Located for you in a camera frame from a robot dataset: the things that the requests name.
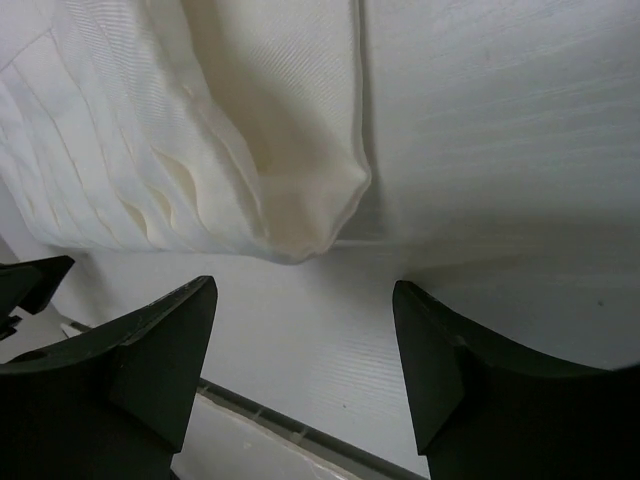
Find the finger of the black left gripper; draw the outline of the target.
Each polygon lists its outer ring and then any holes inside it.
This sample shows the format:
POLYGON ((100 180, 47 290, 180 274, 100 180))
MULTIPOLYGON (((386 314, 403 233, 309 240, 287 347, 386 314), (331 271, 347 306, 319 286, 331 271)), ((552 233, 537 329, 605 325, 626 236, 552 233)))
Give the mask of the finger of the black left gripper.
POLYGON ((1 265, 2 340, 15 334, 21 322, 13 311, 21 308, 31 315, 43 311, 74 263, 70 256, 61 255, 1 265))

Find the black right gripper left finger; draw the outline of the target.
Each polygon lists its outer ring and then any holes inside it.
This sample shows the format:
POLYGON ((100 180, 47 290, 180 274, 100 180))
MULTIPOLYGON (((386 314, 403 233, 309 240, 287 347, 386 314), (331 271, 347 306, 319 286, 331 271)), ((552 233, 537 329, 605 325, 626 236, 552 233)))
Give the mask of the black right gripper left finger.
POLYGON ((2 364, 2 478, 171 478, 217 300, 214 278, 200 276, 2 364))

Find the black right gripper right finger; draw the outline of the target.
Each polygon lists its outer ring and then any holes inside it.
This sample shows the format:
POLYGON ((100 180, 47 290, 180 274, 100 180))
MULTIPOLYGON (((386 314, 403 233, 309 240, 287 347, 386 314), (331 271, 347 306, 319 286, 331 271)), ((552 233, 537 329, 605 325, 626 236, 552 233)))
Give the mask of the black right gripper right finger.
POLYGON ((519 344, 409 281, 392 309, 418 453, 434 479, 635 479, 639 369, 519 344))

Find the white pleated skirt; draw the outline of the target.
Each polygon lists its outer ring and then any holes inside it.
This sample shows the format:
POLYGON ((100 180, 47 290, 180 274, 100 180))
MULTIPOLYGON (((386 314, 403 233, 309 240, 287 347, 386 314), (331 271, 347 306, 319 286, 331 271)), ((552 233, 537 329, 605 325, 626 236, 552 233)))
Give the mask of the white pleated skirt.
POLYGON ((5 1, 1 176, 68 249, 295 264, 371 183, 355 1, 5 1))

